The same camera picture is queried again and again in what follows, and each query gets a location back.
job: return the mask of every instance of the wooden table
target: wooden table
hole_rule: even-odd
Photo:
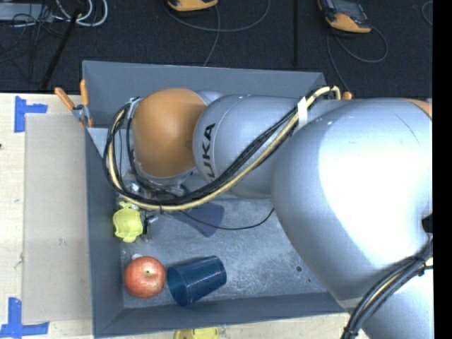
[[[22,250],[24,208],[24,162],[25,132],[14,133],[14,102],[20,95],[29,105],[42,103],[48,112],[62,114],[75,119],[56,95],[32,95],[22,93],[0,93],[0,324],[8,318],[8,298],[21,299],[22,295]],[[71,95],[77,104],[81,97]],[[339,339],[348,314],[329,314],[298,319],[265,321],[236,326],[219,327],[219,339]],[[91,320],[51,321],[46,335],[34,338],[92,338]],[[174,332],[126,336],[123,338],[170,339]],[[363,333],[357,339],[365,339]]]

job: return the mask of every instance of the plastic cup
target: plastic cup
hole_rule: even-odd
[[[167,284],[181,307],[197,302],[226,283],[223,263],[217,256],[194,258],[167,269]]]

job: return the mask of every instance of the black floor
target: black floor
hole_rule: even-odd
[[[44,2],[62,16],[55,0],[13,1]],[[78,1],[59,0],[69,14]],[[92,1],[90,17],[99,20],[105,8]],[[106,21],[75,25],[54,70],[69,22],[1,21],[0,91],[61,86],[78,94],[81,62],[98,60],[318,71],[355,97],[432,97],[433,0],[359,0],[374,28],[346,35],[333,34],[316,0],[220,0],[218,9],[189,17],[170,13],[162,0],[106,1]]]

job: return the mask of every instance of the gray bin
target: gray bin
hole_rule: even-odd
[[[321,73],[159,66],[100,61],[83,62],[96,127],[106,127],[130,98],[163,88],[209,89],[224,94],[302,97],[325,85]],[[96,338],[156,333],[183,328],[234,325],[343,312],[285,236],[274,213],[250,230],[218,230],[205,237],[172,217],[153,224],[151,239],[125,244],[113,235],[117,207],[97,148],[86,134],[86,174],[93,335]],[[225,208],[223,226],[261,221],[270,200],[224,195],[213,201]],[[227,283],[199,302],[180,307],[168,286],[151,299],[130,296],[122,283],[133,254],[159,259],[165,267],[216,255],[225,265]]]

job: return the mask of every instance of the apple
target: apple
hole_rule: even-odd
[[[124,287],[130,295],[140,299],[160,293],[166,279],[165,267],[152,256],[134,258],[124,270]]]

